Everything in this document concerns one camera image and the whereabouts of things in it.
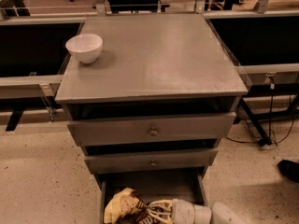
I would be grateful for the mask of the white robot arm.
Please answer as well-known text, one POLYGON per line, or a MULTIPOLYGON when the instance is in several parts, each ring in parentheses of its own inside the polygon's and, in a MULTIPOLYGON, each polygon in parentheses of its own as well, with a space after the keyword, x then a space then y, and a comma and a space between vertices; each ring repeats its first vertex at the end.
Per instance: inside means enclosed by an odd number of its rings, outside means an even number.
POLYGON ((159 200, 148 205, 147 212, 159 224, 247 224, 224 203, 211 207, 184 200, 159 200))

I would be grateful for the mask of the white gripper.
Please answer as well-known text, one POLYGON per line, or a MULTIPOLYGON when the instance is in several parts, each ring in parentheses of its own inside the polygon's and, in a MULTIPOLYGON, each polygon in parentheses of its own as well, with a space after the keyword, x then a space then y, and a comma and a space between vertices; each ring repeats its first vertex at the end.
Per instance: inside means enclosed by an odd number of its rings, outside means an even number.
POLYGON ((146 224, 210 224, 211 210, 183 200, 159 200, 149 203, 150 210, 170 213, 148 213, 146 224))

